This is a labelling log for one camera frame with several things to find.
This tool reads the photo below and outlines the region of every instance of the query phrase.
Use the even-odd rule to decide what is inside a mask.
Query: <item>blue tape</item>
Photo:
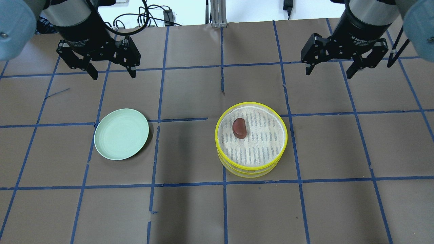
[[[226,185],[226,168],[222,165],[223,168],[223,221],[224,221],[224,243],[228,243],[228,234],[227,234],[227,185]]]
[[[307,242],[307,244],[310,244],[309,228],[308,228],[308,224],[307,224],[306,207],[304,204],[302,178],[301,178],[301,174],[300,174],[300,165],[299,165],[297,146],[296,146],[296,141],[295,141],[293,119],[292,119],[292,115],[291,115],[291,108],[290,108],[289,102],[288,102],[288,91],[286,90],[286,79],[285,79],[285,70],[283,69],[282,50],[280,49],[279,35],[277,34],[276,22],[274,20],[273,20],[273,28],[274,28],[274,34],[276,36],[277,50],[279,52],[279,61],[280,61],[279,64],[280,64],[280,70],[282,72],[282,82],[283,82],[283,91],[285,93],[286,108],[288,110],[288,115],[289,115],[289,130],[291,132],[291,140],[293,143],[294,157],[295,157],[295,162],[296,162],[297,180],[298,180],[298,184],[299,184],[299,192],[300,192],[300,201],[301,201],[302,214],[303,214],[304,230],[306,233],[306,242]]]
[[[6,67],[7,67],[8,64],[9,64],[9,60],[6,61],[6,63],[4,64],[3,70],[1,71],[1,74],[0,74],[0,80],[3,77],[3,75],[4,75],[4,71],[6,70]]]
[[[79,185],[64,185],[64,186],[22,186],[18,190],[60,190],[60,189],[81,189]]]
[[[60,61],[60,56],[57,57],[57,61],[56,61],[56,65],[54,66],[53,74],[56,73],[57,66],[59,65],[59,61]],[[47,97],[48,93],[50,92],[50,88],[51,88],[51,84],[53,83],[53,79],[54,79],[54,75],[51,76],[50,82],[49,82],[48,87],[47,87],[47,92],[45,93],[44,97]],[[37,119],[36,124],[39,124],[39,121],[41,120],[42,112],[43,112],[44,107],[45,107],[45,102],[46,102],[46,100],[44,99],[43,102],[42,102],[42,105],[41,105],[41,110],[39,111],[39,115],[38,115],[38,119]],[[14,187],[14,190],[13,190],[13,193],[12,193],[12,197],[10,199],[9,206],[7,208],[6,215],[5,215],[4,220],[3,220],[2,227],[0,229],[0,240],[1,240],[2,236],[3,236],[4,228],[6,226],[6,222],[7,222],[7,219],[9,217],[13,201],[15,199],[15,194],[16,194],[16,192],[18,190],[18,185],[20,184],[20,181],[21,181],[21,176],[23,175],[24,167],[26,166],[27,159],[29,157],[30,149],[32,148],[33,140],[35,139],[35,134],[36,134],[36,130],[37,129],[38,129],[37,127],[35,127],[33,129],[32,138],[30,139],[29,146],[27,147],[26,156],[24,156],[23,164],[21,165],[20,173],[18,174],[18,179],[16,180],[15,187]]]
[[[272,62],[272,63],[242,63],[242,64],[225,64],[223,67],[239,67],[239,66],[261,66],[261,65],[277,65],[281,64],[281,62]]]
[[[303,183],[371,181],[372,178],[307,179]]]
[[[79,202],[77,204],[76,216],[74,218],[74,225],[72,227],[72,234],[71,234],[71,242],[70,242],[70,244],[74,243],[74,238],[76,237],[77,223],[79,221],[81,202],[83,200],[83,194],[84,194],[84,189],[85,189],[85,186],[86,186],[86,179],[87,179],[87,173],[88,173],[88,171],[89,171],[89,164],[86,164],[86,170],[84,172],[84,177],[83,177],[83,183],[82,183],[82,186],[81,186]]]
[[[152,184],[130,184],[130,185],[86,185],[85,189],[118,189],[118,188],[148,188]]]
[[[99,116],[101,115],[102,101],[104,100],[105,86],[107,84],[107,79],[108,79],[108,75],[109,75],[108,73],[109,73],[109,69],[110,69],[110,65],[111,64],[112,64],[112,62],[109,61],[108,65],[107,65],[107,70],[105,71],[104,84],[102,85],[102,91],[101,91],[101,97],[99,99],[99,106],[98,106],[98,112],[97,112],[97,115],[96,115],[96,121],[93,124],[94,127],[95,127],[94,132],[93,132],[94,134],[95,134],[96,126],[99,123]],[[72,228],[71,242],[70,242],[70,244],[74,243],[74,238],[76,236],[77,223],[78,223],[78,218],[79,218],[79,214],[80,214],[81,202],[83,200],[83,194],[84,194],[84,190],[85,190],[85,186],[86,186],[87,174],[89,172],[89,162],[90,162],[90,159],[92,158],[93,145],[94,145],[94,140],[93,140],[93,136],[92,136],[92,142],[90,144],[89,156],[88,156],[88,159],[87,159],[86,169],[85,169],[84,176],[83,176],[83,183],[82,183],[82,186],[81,186],[79,202],[77,204],[76,216],[75,216],[74,225],[73,225],[73,228]]]
[[[221,91],[224,93],[223,27],[220,27]]]
[[[303,116],[329,116],[329,115],[353,115],[353,112],[330,112],[330,113],[299,113],[292,114],[292,117],[303,117]]]
[[[0,128],[24,128],[24,127],[36,127],[36,125],[0,125]]]
[[[330,26],[330,22],[329,22],[328,19],[326,19],[326,21],[327,21],[327,25],[328,25],[329,30],[330,30],[330,34],[332,34],[332,32],[331,32],[332,28]],[[380,192],[378,191],[377,182],[375,181],[374,170],[371,167],[371,159],[369,157],[369,153],[368,153],[368,148],[366,146],[365,137],[363,136],[362,127],[360,126],[360,121],[359,121],[359,118],[358,118],[357,110],[356,110],[356,107],[355,107],[355,104],[354,104],[354,100],[353,100],[353,97],[352,97],[352,94],[351,94],[351,90],[350,90],[350,87],[349,87],[349,84],[348,84],[347,76],[345,74],[345,70],[344,70],[344,66],[342,65],[342,62],[339,62],[339,66],[341,67],[342,76],[344,77],[345,86],[347,88],[348,96],[349,96],[350,101],[351,101],[351,106],[353,108],[354,117],[355,117],[355,120],[356,120],[356,123],[357,123],[357,127],[358,127],[358,132],[360,134],[360,139],[362,140],[363,149],[365,151],[365,156],[366,156],[366,161],[368,162],[368,167],[369,167],[369,171],[371,173],[372,182],[374,184],[375,194],[377,196],[378,205],[380,207],[381,217],[383,218],[383,223],[384,223],[384,226],[385,226],[387,238],[389,240],[389,244],[393,244],[392,236],[391,236],[390,230],[389,230],[389,225],[388,225],[387,219],[386,219],[386,214],[384,213],[383,203],[381,201]]]
[[[327,183],[327,182],[355,182],[355,181],[399,181],[399,180],[431,180],[434,175],[420,176],[390,176],[369,178],[328,178],[328,179],[305,179],[303,183]],[[160,184],[130,184],[130,185],[86,185],[85,189],[118,189],[118,188],[152,188],[152,187],[193,187],[209,185],[262,185],[262,184],[298,184],[299,180],[257,180],[257,181],[209,181],[192,183],[160,183]],[[57,190],[57,189],[81,189],[80,185],[72,186],[29,186],[18,187],[17,190]],[[14,187],[1,187],[0,191],[12,191]]]
[[[148,228],[146,230],[146,244],[149,244],[150,239],[151,239],[151,222],[148,221]]]
[[[161,86],[160,86],[160,102],[158,104],[158,122],[161,121],[161,105],[163,103],[163,89],[164,89],[164,74],[166,72],[166,57],[167,57],[167,44],[169,40],[169,27],[166,30],[166,41],[164,43],[164,57],[163,57],[163,69],[161,72]]]
[[[160,126],[157,127],[157,138],[155,140],[154,166],[152,167],[152,183],[151,183],[151,196],[149,198],[149,211],[153,211],[152,208],[154,206],[155,175],[157,172],[159,138],[160,138]]]

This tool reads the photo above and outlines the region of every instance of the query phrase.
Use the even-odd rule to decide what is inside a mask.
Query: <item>mesh liner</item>
[[[233,135],[232,124],[237,118],[246,121],[247,136],[244,139]],[[267,108],[256,105],[239,106],[226,114],[217,133],[219,145],[226,156],[247,167],[270,163],[285,143],[281,121]]]

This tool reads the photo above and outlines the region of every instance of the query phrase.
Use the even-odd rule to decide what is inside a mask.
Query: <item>grid square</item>
[[[39,127],[20,186],[81,185],[94,128]]]
[[[2,78],[0,82],[0,124],[35,124],[50,78],[50,76]]]
[[[357,111],[391,111],[418,109],[407,80],[399,65],[386,67],[383,60],[375,69],[357,72],[348,80]],[[351,62],[343,62],[347,70]]]
[[[305,183],[303,194],[312,243],[388,243],[372,182]]]
[[[86,189],[74,243],[145,243],[150,192],[150,188]]]
[[[293,117],[303,179],[371,177],[354,115]]]
[[[214,130],[217,119],[162,123],[156,183],[222,181]]]
[[[434,143],[420,113],[359,115],[375,176],[434,175]]]
[[[226,67],[224,111],[240,102],[259,102],[278,114],[288,114],[282,85],[280,65]]]
[[[220,67],[166,70],[161,118],[220,117],[223,99]]]
[[[325,19],[276,21],[276,28],[284,62],[301,60],[300,52],[312,33],[318,33],[324,38],[330,36]]]
[[[0,223],[3,224],[13,191],[0,191]]]
[[[306,243],[298,184],[227,186],[229,243]]]
[[[56,52],[59,34],[33,35],[21,54],[9,61],[5,76],[52,74],[59,55]]]
[[[220,64],[220,28],[211,25],[170,27],[166,67]]]
[[[223,186],[155,188],[150,242],[224,242]]]
[[[223,28],[224,64],[279,62],[273,23],[230,23]]]
[[[117,40],[123,40],[124,36],[117,36]],[[166,27],[145,28],[132,36],[134,44],[141,54],[140,65],[137,69],[163,67],[164,44],[166,40]],[[112,63],[110,70],[121,70],[125,67]]]
[[[403,59],[401,62],[422,108],[434,109],[434,64],[423,59]]]
[[[17,191],[1,243],[69,243],[79,197],[78,189]]]
[[[92,80],[88,74],[54,76],[40,123],[93,122],[98,113],[105,76]]]
[[[0,129],[0,187],[14,187],[34,128]]]
[[[109,74],[99,119],[124,108],[136,109],[146,119],[158,119],[161,71],[138,71],[135,79],[126,76],[126,72]]]
[[[428,123],[430,123],[431,129],[434,129],[434,112],[425,112],[425,116],[428,119]]]
[[[377,184],[393,243],[434,243],[434,181],[378,181]]]
[[[93,147],[86,185],[131,185],[152,183],[157,124],[149,123],[149,136],[134,156],[114,161],[102,157]]]
[[[289,131],[289,118],[282,118],[288,130],[288,144],[283,152],[282,157],[277,163],[277,166],[268,174],[257,178],[243,178],[236,176],[226,170],[227,181],[278,181],[278,180],[296,180],[297,169],[294,157],[293,142],[291,139],[291,132]]]
[[[304,64],[283,66],[291,113],[352,112],[339,64],[322,63],[307,76]]]

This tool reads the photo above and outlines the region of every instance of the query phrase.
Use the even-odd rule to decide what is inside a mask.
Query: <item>cable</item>
[[[146,28],[146,26],[148,25],[148,22],[149,22],[149,9],[148,9],[148,4],[146,3],[146,0],[142,0],[142,2],[143,2],[143,5],[145,7],[145,13],[146,13],[146,22],[145,22],[145,24],[142,27],[138,28],[137,30],[128,32],[128,33],[122,33],[122,32],[119,32],[119,31],[115,31],[115,30],[111,29],[110,27],[108,27],[106,24],[104,24],[105,28],[108,31],[110,31],[111,33],[119,35],[119,36],[131,36],[131,35],[137,34],[137,33],[141,32],[142,30],[144,30]],[[93,6],[93,4],[92,4],[92,2],[90,0],[86,0],[86,3],[89,5],[89,7],[90,7],[90,9],[91,9],[92,12],[94,12],[98,16],[100,16],[99,13],[98,13],[98,11],[97,11],[97,9]]]
[[[124,25],[124,23],[123,23],[122,21],[120,21],[120,20],[117,20],[117,21],[116,21],[116,28],[118,28],[118,29],[119,29],[119,26],[118,26],[118,22],[121,22],[121,23],[122,23],[122,25],[124,26],[124,29],[126,29],[126,28],[125,28],[125,25]]]
[[[166,12],[165,12],[166,10],[165,10],[163,7],[167,7],[167,8],[169,8],[169,10],[171,10],[171,8],[168,7],[168,6],[166,6],[166,5],[159,6],[159,5],[156,5],[156,4],[149,5],[149,6],[148,6],[148,9],[161,8],[161,9],[163,10],[163,12],[167,15],[167,19],[170,20],[169,13],[166,13]]]
[[[154,20],[154,24],[155,24],[155,27],[158,27],[158,25],[157,25],[157,22],[155,21],[155,18],[154,18],[154,16],[152,16],[152,14],[151,14],[151,13],[149,13],[149,15],[151,16],[150,18]]]
[[[407,47],[407,45],[410,43],[410,40],[405,40],[404,44],[401,46],[401,48],[398,50],[398,52],[393,56],[393,50],[396,51],[396,47],[398,46],[398,42],[401,39],[401,35],[403,33],[404,29],[401,27],[401,30],[399,31],[398,36],[396,37],[395,43],[393,44],[392,51],[390,51],[389,59],[387,60],[387,67],[390,68],[392,65],[396,62],[396,60],[401,55],[402,51]]]
[[[125,16],[125,15],[136,15],[136,16],[138,16],[138,19],[139,19],[139,17],[143,16],[143,14],[139,15],[137,13],[124,13],[124,14],[121,14],[118,17],[116,17],[114,21],[116,21],[119,17]],[[177,25],[177,26],[182,26],[181,24],[178,24],[178,23],[175,23],[175,22],[171,22],[171,21],[167,21],[167,20],[162,20],[162,19],[159,19],[159,18],[149,17],[149,19],[160,20],[160,21],[163,21],[163,22],[166,22],[166,23],[172,23],[172,24]]]

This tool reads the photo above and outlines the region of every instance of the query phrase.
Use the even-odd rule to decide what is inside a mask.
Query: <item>light green plate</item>
[[[119,109],[109,113],[98,124],[94,141],[104,158],[122,160],[136,154],[149,135],[147,119],[134,109]]]

